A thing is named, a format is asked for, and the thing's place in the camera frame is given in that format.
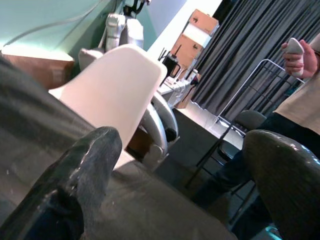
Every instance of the gray curtain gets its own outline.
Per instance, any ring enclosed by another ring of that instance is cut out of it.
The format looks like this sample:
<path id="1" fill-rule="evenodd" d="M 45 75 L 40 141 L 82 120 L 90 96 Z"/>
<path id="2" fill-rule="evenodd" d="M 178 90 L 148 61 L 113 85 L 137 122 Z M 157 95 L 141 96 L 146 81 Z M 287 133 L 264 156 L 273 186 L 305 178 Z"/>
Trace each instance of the gray curtain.
<path id="1" fill-rule="evenodd" d="M 192 100 L 218 115 L 262 59 L 283 66 L 282 43 L 291 37 L 309 42 L 318 32 L 319 0 L 238 0 L 199 57 L 202 79 Z M 299 86 L 272 65 L 249 82 L 223 117 L 232 120 L 243 109 L 268 115 Z"/>

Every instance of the white plastic chair seat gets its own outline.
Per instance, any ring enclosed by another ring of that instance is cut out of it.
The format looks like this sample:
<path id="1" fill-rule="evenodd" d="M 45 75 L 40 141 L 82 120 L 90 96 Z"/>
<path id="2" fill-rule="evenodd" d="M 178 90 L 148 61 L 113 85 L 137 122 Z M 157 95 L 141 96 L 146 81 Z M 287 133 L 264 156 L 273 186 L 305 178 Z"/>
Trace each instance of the white plastic chair seat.
<path id="1" fill-rule="evenodd" d="M 166 74 L 162 63 L 126 44 L 108 51 L 73 80 L 49 92 L 93 126 L 116 128 L 125 148 Z"/>

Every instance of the jeans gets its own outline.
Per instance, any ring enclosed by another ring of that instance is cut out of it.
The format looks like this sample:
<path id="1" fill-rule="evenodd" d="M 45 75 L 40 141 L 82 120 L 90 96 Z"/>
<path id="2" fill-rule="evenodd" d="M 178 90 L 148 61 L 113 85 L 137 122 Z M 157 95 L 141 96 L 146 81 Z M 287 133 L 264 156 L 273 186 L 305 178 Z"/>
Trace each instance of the jeans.
<path id="1" fill-rule="evenodd" d="M 257 129 L 272 131 L 293 139 L 320 158 L 320 135 L 280 114 L 272 113 Z M 242 151 L 239 151 L 202 186 L 192 200 L 199 207 L 207 209 L 222 194 L 251 179 Z M 258 196 L 241 215 L 231 231 L 239 240 L 250 240 L 270 223 L 272 223 L 271 216 Z"/>

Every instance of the hand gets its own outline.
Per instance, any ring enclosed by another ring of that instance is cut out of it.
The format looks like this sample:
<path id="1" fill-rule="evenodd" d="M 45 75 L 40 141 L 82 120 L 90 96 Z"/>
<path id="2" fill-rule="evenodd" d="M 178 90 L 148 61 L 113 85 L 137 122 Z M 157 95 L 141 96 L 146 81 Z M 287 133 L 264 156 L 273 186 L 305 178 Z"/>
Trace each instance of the hand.
<path id="1" fill-rule="evenodd" d="M 304 49 L 303 64 L 294 62 L 299 60 L 302 55 L 285 53 L 283 54 L 285 70 L 288 74 L 292 75 L 292 72 L 299 72 L 301 68 L 303 68 L 303 74 L 300 78 L 311 78 L 318 70 L 318 59 L 314 50 L 309 44 L 307 44 L 304 40 L 301 40 L 300 44 Z M 287 46 L 288 44 L 284 43 L 281 47 L 282 49 L 285 49 Z"/>

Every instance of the beige shirt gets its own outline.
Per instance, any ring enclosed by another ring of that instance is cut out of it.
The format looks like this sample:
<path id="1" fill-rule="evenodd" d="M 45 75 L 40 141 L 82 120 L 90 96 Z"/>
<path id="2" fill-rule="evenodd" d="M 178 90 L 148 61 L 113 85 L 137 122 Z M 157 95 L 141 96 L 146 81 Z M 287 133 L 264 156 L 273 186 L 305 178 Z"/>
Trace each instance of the beige shirt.
<path id="1" fill-rule="evenodd" d="M 320 33 L 310 46 L 320 52 Z M 320 135 L 320 72 L 307 80 L 275 112 Z"/>

